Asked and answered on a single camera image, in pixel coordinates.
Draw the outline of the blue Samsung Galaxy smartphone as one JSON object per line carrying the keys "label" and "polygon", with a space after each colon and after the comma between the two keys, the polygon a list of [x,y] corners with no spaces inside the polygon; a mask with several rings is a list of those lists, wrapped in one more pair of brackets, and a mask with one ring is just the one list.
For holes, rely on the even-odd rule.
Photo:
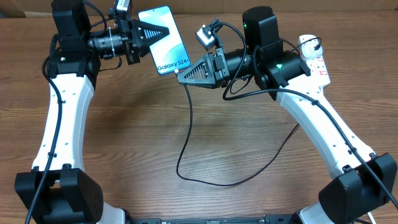
{"label": "blue Samsung Galaxy smartphone", "polygon": [[187,50],[168,6],[161,6],[138,13],[138,18],[156,26],[167,27],[169,34],[150,45],[150,52],[159,75],[183,70],[191,65]]}

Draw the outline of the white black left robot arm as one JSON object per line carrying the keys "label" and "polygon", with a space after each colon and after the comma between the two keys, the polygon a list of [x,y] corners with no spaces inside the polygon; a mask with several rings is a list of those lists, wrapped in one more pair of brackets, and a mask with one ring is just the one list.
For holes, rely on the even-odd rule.
{"label": "white black left robot arm", "polygon": [[44,136],[29,172],[16,175],[14,188],[37,223],[132,223],[129,212],[107,204],[103,191],[85,173],[83,137],[101,61],[140,61],[152,44],[170,34],[164,26],[132,19],[130,1],[116,1],[114,27],[95,30],[88,1],[53,1],[57,33],[42,73],[50,85]]}

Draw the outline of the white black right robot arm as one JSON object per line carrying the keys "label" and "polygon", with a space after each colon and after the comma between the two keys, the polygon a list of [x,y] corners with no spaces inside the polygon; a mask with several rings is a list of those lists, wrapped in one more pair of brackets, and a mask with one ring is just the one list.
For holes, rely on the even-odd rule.
{"label": "white black right robot arm", "polygon": [[322,41],[303,35],[284,50],[277,18],[269,6],[256,6],[242,15],[241,49],[225,52],[214,20],[196,33],[206,49],[197,62],[177,72],[185,86],[224,88],[223,99],[238,100],[235,81],[254,80],[257,93],[268,93],[296,120],[322,156],[331,182],[317,201],[291,215],[265,215],[264,223],[354,223],[363,215],[395,203],[392,189],[397,163],[390,154],[377,155],[346,125],[324,96],[330,79],[323,64]]}

